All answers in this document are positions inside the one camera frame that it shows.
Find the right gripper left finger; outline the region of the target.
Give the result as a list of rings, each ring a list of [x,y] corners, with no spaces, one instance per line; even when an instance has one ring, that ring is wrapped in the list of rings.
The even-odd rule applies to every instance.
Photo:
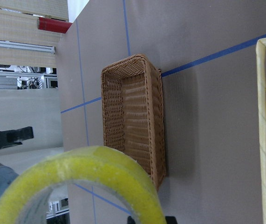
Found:
[[[131,216],[128,216],[127,217],[127,224],[135,224],[135,220]]]

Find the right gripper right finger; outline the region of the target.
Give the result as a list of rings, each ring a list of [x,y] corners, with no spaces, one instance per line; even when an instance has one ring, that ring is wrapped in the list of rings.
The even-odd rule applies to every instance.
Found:
[[[174,216],[166,216],[165,220],[167,224],[178,224],[177,219]]]

